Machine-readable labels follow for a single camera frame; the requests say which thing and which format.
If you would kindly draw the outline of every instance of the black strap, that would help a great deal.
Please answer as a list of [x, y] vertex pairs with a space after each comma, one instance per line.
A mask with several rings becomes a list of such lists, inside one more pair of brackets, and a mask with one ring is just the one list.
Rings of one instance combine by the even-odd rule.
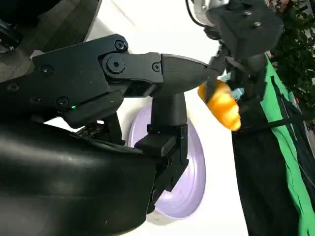
[[[275, 83], [274, 76], [271, 76], [271, 82], [274, 86], [276, 94], [281, 96], [282, 94], [280, 93], [280, 90]], [[287, 124], [292, 124], [292, 123], [296, 123], [296, 122], [302, 122], [302, 121], [310, 120], [310, 119], [314, 119], [314, 118], [315, 118], [315, 112], [306, 113], [306, 114], [298, 114], [298, 115], [295, 115], [292, 117], [284, 118], [281, 120], [276, 120], [276, 121], [262, 124], [259, 126], [245, 127], [245, 128], [242, 128], [241, 130], [239, 130], [238, 133], [241, 133], [241, 134], [255, 133], [255, 132], [265, 130], [265, 129], [272, 129], [275, 127], [279, 127], [279, 126], [283, 126], [283, 125], [287, 125]]]

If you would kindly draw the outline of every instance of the black bag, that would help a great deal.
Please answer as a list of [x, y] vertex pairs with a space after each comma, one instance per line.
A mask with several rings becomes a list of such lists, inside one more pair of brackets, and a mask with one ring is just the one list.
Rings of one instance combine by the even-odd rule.
[[[261, 106], [241, 115], [242, 125], [268, 124]], [[296, 236], [299, 213], [286, 182], [284, 157], [271, 129], [233, 132], [238, 188], [249, 236]]]
[[50, 10], [61, 0], [0, 0], [0, 19], [21, 23]]

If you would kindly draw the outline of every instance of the green leaves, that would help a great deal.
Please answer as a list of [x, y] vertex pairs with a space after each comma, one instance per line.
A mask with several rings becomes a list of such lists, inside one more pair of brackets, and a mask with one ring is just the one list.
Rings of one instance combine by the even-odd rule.
[[272, 61], [284, 85], [300, 100], [303, 110], [309, 110], [315, 108], [315, 18], [298, 10], [301, 2], [293, 3], [282, 15], [283, 34], [272, 51]]

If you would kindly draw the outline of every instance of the black fabric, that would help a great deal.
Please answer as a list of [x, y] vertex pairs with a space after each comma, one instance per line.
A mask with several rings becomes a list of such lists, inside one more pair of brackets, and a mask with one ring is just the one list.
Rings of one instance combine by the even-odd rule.
[[0, 19], [22, 23], [50, 10], [61, 0], [0, 0]]
[[[284, 98], [274, 80], [272, 79], [271, 81], [276, 91], [282, 117], [289, 118], [301, 115], [301, 112], [296, 107], [294, 107], [292, 103]], [[292, 126], [290, 124], [286, 125], [291, 139], [295, 145], [297, 161], [300, 166], [302, 179], [310, 196], [313, 210], [315, 211], [315, 159], [306, 136], [306, 130], [303, 121], [300, 120], [298, 122], [294, 122]]]
[[[261, 106], [241, 115], [242, 125], [267, 123]], [[286, 182], [279, 143], [270, 129], [233, 133], [239, 193], [250, 236], [296, 236], [299, 214]]]

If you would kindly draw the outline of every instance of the black mechanical part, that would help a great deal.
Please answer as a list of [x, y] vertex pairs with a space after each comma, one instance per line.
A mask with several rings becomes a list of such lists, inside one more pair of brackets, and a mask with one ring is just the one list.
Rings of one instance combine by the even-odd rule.
[[156, 164], [142, 151], [4, 118], [0, 140], [3, 235], [117, 235], [146, 220]]
[[97, 140], [107, 141], [112, 144], [125, 145], [122, 140], [122, 130], [119, 124], [117, 113], [109, 115], [102, 119], [104, 126], [94, 138]]
[[38, 98], [38, 97], [32, 97], [31, 99], [30, 99], [30, 103], [32, 104], [32, 105], [38, 105], [39, 103], [41, 103], [42, 102], [42, 99], [41, 98]]
[[0, 22], [0, 44], [13, 51], [21, 43], [23, 36], [15, 31], [12, 26]]
[[160, 72], [161, 71], [161, 65], [160, 65], [160, 63], [154, 63], [153, 65], [152, 65], [152, 69], [155, 71], [155, 72]]
[[227, 56], [228, 49], [223, 44], [221, 44], [217, 55], [211, 58], [209, 66], [205, 70], [205, 103], [208, 103], [208, 101], [212, 98], [217, 87], [217, 78], [223, 74], [227, 67]]
[[219, 32], [214, 27], [206, 26], [203, 31], [206, 33], [207, 37], [211, 40], [220, 40], [221, 39]]
[[108, 93], [81, 104], [76, 109], [67, 110], [64, 112], [63, 117], [71, 127], [80, 128], [114, 114], [123, 100], [124, 97], [120, 91]]
[[153, 98], [151, 111], [152, 126], [177, 126], [186, 123], [187, 110], [183, 93]]
[[57, 99], [56, 104], [60, 108], [66, 108], [69, 106], [69, 100], [66, 97], [60, 97]]
[[[70, 108], [110, 92], [98, 60], [104, 54], [117, 51], [115, 47], [117, 40], [124, 41], [127, 45], [122, 36], [115, 34], [34, 57], [33, 73], [0, 84], [2, 112], [8, 116], [45, 113], [51, 109], [59, 110], [60, 105], [56, 101], [61, 97], [69, 100], [67, 107]], [[47, 66], [54, 71], [48, 77]], [[18, 92], [6, 91], [11, 83], [19, 85]], [[40, 98], [42, 102], [34, 106], [29, 103], [32, 98]]]
[[122, 140], [122, 130], [119, 124], [117, 113], [86, 125], [77, 132], [77, 135], [94, 140], [100, 140], [117, 145], [125, 145]]
[[142, 55], [112, 53], [104, 57], [102, 67], [110, 83], [128, 83], [124, 97], [146, 97], [163, 83], [162, 72], [154, 71], [153, 65], [160, 67], [158, 53]]
[[231, 78], [227, 84], [232, 90], [244, 88], [239, 103], [240, 113], [244, 113], [251, 106], [256, 106], [262, 101], [267, 83], [267, 59], [265, 54], [255, 55], [242, 61], [229, 58], [228, 63], [231, 70]]
[[191, 90], [206, 81], [208, 65], [186, 57], [162, 54], [163, 84], [150, 96], [169, 96]]
[[164, 190], [172, 191], [189, 161], [188, 127], [185, 96], [154, 97], [148, 135], [135, 144], [145, 154], [157, 159], [157, 172], [151, 193], [148, 213]]
[[282, 20], [262, 1], [231, 0], [228, 5], [208, 10], [207, 17], [235, 59], [273, 49], [283, 28]]

